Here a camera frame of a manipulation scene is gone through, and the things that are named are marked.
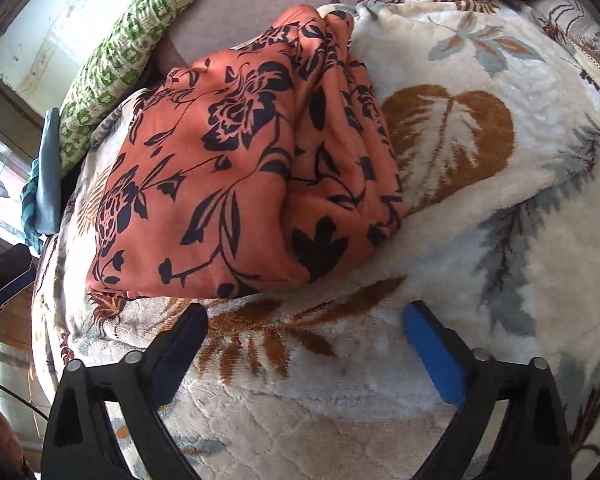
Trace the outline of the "cream leaf-pattern fleece blanket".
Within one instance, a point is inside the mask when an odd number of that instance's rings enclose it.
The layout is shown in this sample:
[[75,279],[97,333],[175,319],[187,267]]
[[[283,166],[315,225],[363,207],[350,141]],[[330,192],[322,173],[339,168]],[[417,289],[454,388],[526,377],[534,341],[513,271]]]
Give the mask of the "cream leaf-pattern fleece blanket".
[[546,359],[574,478],[600,463],[600,64],[567,6],[364,1],[350,47],[396,153],[402,228],[314,284],[210,299],[160,416],[206,479],[409,479],[453,415],[402,332]]

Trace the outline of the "striped beige floral quilt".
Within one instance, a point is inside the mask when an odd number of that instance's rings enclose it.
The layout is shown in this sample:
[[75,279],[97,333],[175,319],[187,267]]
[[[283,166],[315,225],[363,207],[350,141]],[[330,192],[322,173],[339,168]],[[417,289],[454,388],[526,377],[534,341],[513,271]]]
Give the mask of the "striped beige floral quilt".
[[572,55],[582,77],[600,92],[600,23],[578,0],[532,0],[530,9],[547,36]]

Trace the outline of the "orange floral garment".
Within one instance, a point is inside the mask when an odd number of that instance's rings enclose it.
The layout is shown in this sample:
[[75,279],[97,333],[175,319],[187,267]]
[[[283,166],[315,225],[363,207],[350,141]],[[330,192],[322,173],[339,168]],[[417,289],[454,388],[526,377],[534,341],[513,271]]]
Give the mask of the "orange floral garment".
[[294,6],[142,96],[95,221],[91,292],[237,298],[364,262],[405,217],[354,21]]

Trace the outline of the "teal cloth at window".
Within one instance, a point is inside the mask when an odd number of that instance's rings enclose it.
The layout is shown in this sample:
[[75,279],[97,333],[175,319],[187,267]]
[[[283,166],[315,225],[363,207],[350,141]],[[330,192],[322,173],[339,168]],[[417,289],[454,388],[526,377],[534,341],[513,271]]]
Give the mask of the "teal cloth at window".
[[41,234],[35,227],[36,218],[36,193],[38,192],[38,160],[31,165],[30,179],[20,193],[21,226],[24,244],[33,248],[38,254],[42,252],[43,241]]

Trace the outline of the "green white patterned pillow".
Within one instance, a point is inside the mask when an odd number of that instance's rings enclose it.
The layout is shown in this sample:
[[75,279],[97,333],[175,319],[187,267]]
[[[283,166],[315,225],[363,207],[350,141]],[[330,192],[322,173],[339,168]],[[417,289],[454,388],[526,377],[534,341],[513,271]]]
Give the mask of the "green white patterned pillow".
[[91,146],[91,135],[140,79],[168,27],[195,0],[132,0],[69,86],[60,107],[60,170]]

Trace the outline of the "light blue folded cloth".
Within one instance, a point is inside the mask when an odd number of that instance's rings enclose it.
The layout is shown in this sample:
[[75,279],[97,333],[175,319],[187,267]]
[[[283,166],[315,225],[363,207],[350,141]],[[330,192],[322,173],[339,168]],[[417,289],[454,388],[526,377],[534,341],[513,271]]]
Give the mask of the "light blue folded cloth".
[[60,226],[61,163],[60,114],[57,107],[45,113],[38,150],[38,188],[35,193],[34,227],[41,235],[53,235]]

